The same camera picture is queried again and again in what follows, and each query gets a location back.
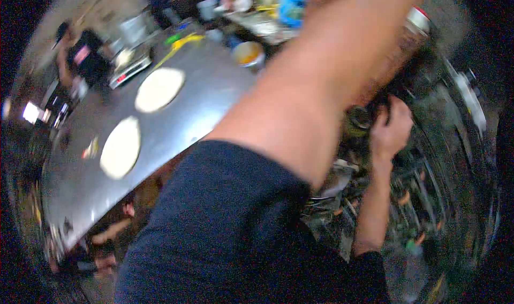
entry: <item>pizza dough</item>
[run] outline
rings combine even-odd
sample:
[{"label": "pizza dough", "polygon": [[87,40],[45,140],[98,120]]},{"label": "pizza dough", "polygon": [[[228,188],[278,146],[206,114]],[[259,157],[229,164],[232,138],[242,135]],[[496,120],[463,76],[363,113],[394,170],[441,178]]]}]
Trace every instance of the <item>pizza dough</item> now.
[{"label": "pizza dough", "polygon": [[152,113],[171,102],[184,84],[186,74],[179,69],[160,68],[146,77],[136,96],[136,109]]},{"label": "pizza dough", "polygon": [[112,179],[123,178],[136,164],[141,148],[141,131],[136,117],[130,116],[111,132],[100,156],[100,168]]}]

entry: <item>digital scale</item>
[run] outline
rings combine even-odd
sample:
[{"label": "digital scale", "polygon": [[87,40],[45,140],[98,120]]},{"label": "digital scale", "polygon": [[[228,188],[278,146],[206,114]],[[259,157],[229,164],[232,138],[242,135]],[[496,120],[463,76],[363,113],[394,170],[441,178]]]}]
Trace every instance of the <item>digital scale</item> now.
[{"label": "digital scale", "polygon": [[[118,86],[135,76],[138,72],[152,64],[150,51],[151,48],[147,44],[140,44],[133,49],[123,50],[118,53],[115,58],[116,67],[112,72],[111,79],[109,80],[111,89],[116,89]],[[119,60],[121,55],[125,55],[123,60],[124,62]]]}]

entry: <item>stainless steel counter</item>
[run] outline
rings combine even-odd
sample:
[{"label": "stainless steel counter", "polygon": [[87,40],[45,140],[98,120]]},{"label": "stainless steel counter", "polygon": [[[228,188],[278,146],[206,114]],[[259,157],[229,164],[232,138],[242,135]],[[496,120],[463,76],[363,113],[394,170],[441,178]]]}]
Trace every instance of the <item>stainless steel counter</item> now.
[{"label": "stainless steel counter", "polygon": [[241,25],[255,36],[261,37],[270,45],[279,45],[299,35],[299,29],[293,29],[273,20],[266,13],[241,14],[223,13],[223,17]]},{"label": "stainless steel counter", "polygon": [[[170,52],[164,41],[173,34],[167,30],[156,37],[153,65],[114,90],[111,106],[103,107],[99,95],[89,93],[67,121],[71,131],[68,146],[55,144],[41,183],[43,211],[54,231],[63,231],[65,218],[72,224],[68,235],[62,233],[65,249],[140,182],[208,134],[254,83],[255,77],[233,62],[228,49],[205,38],[185,44],[162,65],[186,73],[176,98],[156,113],[139,113],[134,108],[139,85]],[[116,181],[100,169],[99,159],[113,128],[130,115],[139,119],[141,152],[132,171]],[[82,159],[83,150],[95,136],[99,143],[96,157]]]}]

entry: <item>white bucket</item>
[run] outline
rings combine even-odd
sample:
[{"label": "white bucket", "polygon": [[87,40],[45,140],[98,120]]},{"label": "white bucket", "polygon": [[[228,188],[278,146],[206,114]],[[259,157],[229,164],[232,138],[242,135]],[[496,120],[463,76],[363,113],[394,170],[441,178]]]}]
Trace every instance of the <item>white bucket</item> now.
[{"label": "white bucket", "polygon": [[145,13],[141,13],[136,17],[127,19],[119,25],[123,33],[123,39],[126,45],[136,47],[143,43],[149,36],[146,30]]},{"label": "white bucket", "polygon": [[218,0],[205,0],[196,5],[200,10],[200,17],[204,21],[210,21],[216,17],[214,9],[218,6]]},{"label": "white bucket", "polygon": [[[257,52],[257,56],[248,63],[241,63],[241,61],[248,55]],[[260,69],[264,68],[264,62],[266,58],[266,54],[264,53],[264,49],[262,45],[257,42],[243,42],[234,48],[232,51],[232,56],[237,64],[239,64],[243,68],[247,68],[253,72],[257,72]]]}]

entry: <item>hairy arm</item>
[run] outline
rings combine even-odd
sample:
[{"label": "hairy arm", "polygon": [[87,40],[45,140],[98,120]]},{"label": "hairy arm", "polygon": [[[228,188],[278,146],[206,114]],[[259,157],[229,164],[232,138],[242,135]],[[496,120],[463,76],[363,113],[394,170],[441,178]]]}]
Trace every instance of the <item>hairy arm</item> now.
[{"label": "hairy arm", "polygon": [[358,101],[377,58],[420,1],[338,0],[319,9],[206,139],[248,147],[320,187],[343,111]]},{"label": "hairy arm", "polygon": [[371,131],[371,185],[362,197],[355,230],[354,256],[382,249],[391,204],[392,159],[407,145],[413,125],[411,110],[407,105],[394,96],[390,97],[390,102],[389,124],[387,112],[382,108]]},{"label": "hairy arm", "polygon": [[373,164],[371,185],[362,197],[355,230],[354,256],[382,249],[389,221],[392,164]]}]

